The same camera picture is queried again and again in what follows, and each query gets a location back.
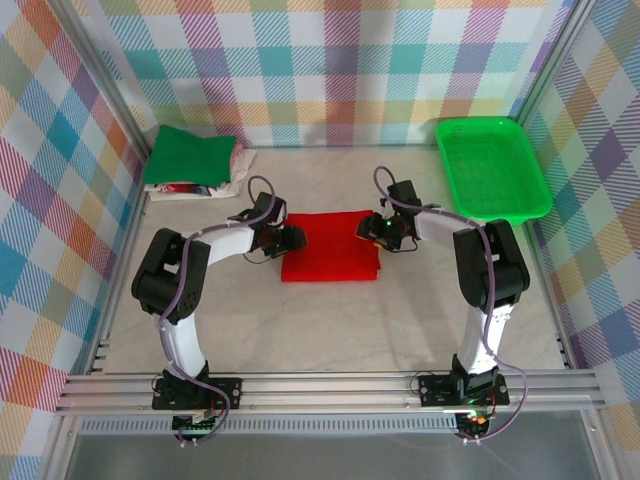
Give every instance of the red cloth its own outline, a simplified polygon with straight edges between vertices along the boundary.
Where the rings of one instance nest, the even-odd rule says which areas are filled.
[[[378,248],[356,237],[356,227],[373,211],[292,213],[286,225],[304,230],[307,246],[287,253],[282,261],[283,282],[346,282],[375,280]]]

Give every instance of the green towel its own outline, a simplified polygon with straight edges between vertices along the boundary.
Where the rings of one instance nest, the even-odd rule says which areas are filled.
[[[200,138],[162,125],[143,181],[145,185],[189,182],[219,187],[231,180],[235,145],[234,136]]]

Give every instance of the white table surface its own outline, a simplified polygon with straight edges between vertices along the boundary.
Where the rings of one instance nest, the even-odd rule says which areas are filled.
[[[289,212],[376,210],[372,172],[392,169],[411,179],[423,203],[451,209],[437,150],[419,147],[259,150],[250,174],[269,178]],[[224,200],[150,202],[134,248],[104,362],[108,373],[159,372],[158,333],[130,293],[155,232],[195,231],[250,206],[243,189]],[[563,368],[552,314],[545,303],[522,228],[515,228],[531,273],[505,328],[500,357],[524,368]],[[241,256],[207,272],[196,311],[200,345],[219,372],[448,369],[462,340],[467,304],[454,253],[420,242],[417,252],[380,252],[374,282],[283,284],[281,260],[251,265]]]

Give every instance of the green plastic basket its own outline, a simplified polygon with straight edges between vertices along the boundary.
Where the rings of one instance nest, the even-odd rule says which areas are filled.
[[[527,135],[513,120],[445,120],[436,141],[460,214],[520,225],[549,213],[551,193]]]

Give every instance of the checkered pattern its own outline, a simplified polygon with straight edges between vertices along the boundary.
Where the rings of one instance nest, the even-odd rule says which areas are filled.
[[[517,111],[571,3],[100,0],[84,18],[142,130],[377,145]]]
[[[535,228],[562,322],[640,472],[640,2],[598,3],[529,135],[555,199]]]
[[[35,476],[141,162],[44,0],[0,9],[0,479]]]

